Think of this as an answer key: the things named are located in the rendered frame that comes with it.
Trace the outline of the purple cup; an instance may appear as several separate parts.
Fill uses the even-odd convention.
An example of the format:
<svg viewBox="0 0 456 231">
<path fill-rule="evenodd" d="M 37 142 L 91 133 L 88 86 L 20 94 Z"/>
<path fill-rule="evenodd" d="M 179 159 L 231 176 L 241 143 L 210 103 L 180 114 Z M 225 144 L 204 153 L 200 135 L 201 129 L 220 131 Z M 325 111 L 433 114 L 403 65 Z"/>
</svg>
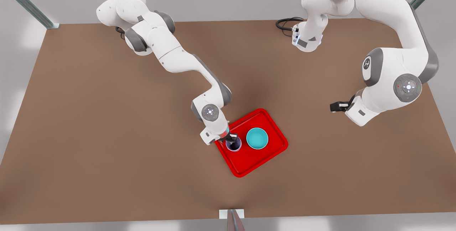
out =
<svg viewBox="0 0 456 231">
<path fill-rule="evenodd" d="M 242 146 L 242 141 L 239 137 L 236 137 L 236 139 L 231 139 L 231 140 L 225 140 L 226 148 L 232 152 L 237 152 L 240 150 Z"/>
</svg>

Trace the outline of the teal bowl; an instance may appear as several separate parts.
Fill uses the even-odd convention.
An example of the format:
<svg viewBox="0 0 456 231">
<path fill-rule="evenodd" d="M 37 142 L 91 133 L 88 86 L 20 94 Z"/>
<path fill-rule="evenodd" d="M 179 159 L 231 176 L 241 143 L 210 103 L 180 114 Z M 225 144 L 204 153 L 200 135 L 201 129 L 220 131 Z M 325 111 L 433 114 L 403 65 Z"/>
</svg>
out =
<svg viewBox="0 0 456 231">
<path fill-rule="evenodd" d="M 252 128 L 248 131 L 246 135 L 247 144 L 256 150 L 265 148 L 268 144 L 269 137 L 265 130 L 261 128 Z"/>
</svg>

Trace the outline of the red tray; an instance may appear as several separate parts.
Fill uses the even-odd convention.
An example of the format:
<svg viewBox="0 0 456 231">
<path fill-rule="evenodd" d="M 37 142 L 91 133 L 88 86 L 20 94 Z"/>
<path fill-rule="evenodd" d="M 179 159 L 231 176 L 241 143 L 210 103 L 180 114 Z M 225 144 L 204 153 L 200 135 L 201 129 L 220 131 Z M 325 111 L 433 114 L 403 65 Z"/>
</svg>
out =
<svg viewBox="0 0 456 231">
<path fill-rule="evenodd" d="M 215 141 L 215 145 L 235 177 L 244 177 L 288 147 L 284 134 L 263 108 L 252 111 L 230 124 L 229 127 L 233 133 L 238 134 L 241 140 L 240 149 L 236 152 L 230 151 L 226 143 L 220 141 Z M 260 128 L 267 134 L 268 138 L 265 140 L 264 148 L 256 149 L 249 145 L 247 136 L 249 131 L 254 128 Z"/>
</svg>

